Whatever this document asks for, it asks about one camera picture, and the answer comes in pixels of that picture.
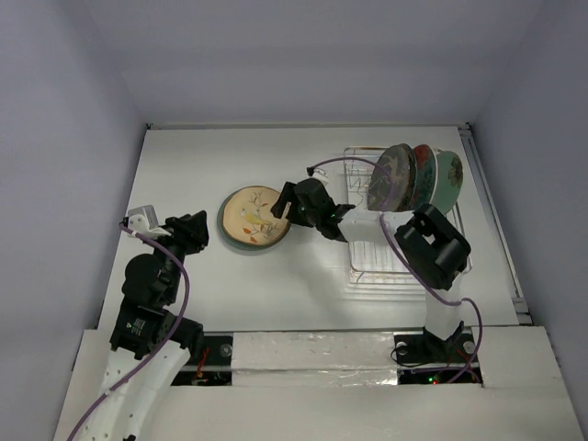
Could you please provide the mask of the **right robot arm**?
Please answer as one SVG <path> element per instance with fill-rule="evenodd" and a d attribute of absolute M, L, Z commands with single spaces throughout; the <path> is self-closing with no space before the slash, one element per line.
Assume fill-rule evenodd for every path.
<path fill-rule="evenodd" d="M 424 352 L 443 360 L 456 350 L 464 327 L 459 284 L 471 247 L 436 207 L 424 204 L 413 212 L 359 209 L 335 203 L 321 181 L 308 178 L 298 184 L 287 182 L 271 213 L 314 228 L 328 240 L 387 245 L 428 292 Z"/>

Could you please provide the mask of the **white foam block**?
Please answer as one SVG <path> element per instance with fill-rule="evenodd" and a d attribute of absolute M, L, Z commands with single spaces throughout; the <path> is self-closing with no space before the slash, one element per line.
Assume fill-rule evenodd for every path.
<path fill-rule="evenodd" d="M 232 385 L 344 388 L 395 386 L 394 335 L 383 332 L 237 333 Z"/>

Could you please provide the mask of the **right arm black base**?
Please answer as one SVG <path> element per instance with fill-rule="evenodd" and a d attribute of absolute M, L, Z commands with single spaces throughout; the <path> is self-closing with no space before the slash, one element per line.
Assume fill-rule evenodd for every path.
<path fill-rule="evenodd" d="M 449 365 L 465 363 L 475 349 L 471 335 L 466 334 L 446 352 L 436 353 L 426 347 L 424 337 L 420 334 L 399 334 L 394 336 L 394 347 L 390 357 L 401 367 L 418 368 L 429 365 Z"/>

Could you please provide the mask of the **red and teal plate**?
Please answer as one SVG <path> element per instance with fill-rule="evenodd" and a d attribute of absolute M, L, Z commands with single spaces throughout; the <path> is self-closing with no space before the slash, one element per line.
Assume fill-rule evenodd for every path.
<path fill-rule="evenodd" d="M 410 209 L 418 209 L 429 203 L 435 193 L 437 160 L 433 149 L 427 144 L 413 148 L 416 160 L 416 177 Z"/>

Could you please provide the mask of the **green floral plate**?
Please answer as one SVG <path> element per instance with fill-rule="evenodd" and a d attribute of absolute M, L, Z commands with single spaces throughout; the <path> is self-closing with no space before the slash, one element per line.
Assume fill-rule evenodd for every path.
<path fill-rule="evenodd" d="M 438 153 L 436 160 L 437 179 L 431 204 L 447 215 L 456 204 L 463 184 L 463 163 L 453 152 Z"/>

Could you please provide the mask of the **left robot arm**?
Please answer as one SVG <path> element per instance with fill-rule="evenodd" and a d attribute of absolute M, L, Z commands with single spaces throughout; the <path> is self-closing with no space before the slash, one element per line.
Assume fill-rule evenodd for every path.
<path fill-rule="evenodd" d="M 188 299 L 180 300 L 179 313 L 168 308 L 179 292 L 190 293 L 184 262 L 209 243 L 206 212 L 160 223 L 153 207 L 143 206 L 130 210 L 120 228 L 152 250 L 125 267 L 98 398 L 75 440 L 141 439 L 179 370 L 203 356 L 203 326 L 186 318 Z"/>

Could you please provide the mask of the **dark brown patterned plate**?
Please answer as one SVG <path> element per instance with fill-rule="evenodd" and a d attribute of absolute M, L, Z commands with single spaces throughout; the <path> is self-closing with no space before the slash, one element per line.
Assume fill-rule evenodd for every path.
<path fill-rule="evenodd" d="M 416 159 L 406 143 L 389 147 L 370 177 L 367 209 L 402 212 L 408 209 L 416 180 Z"/>

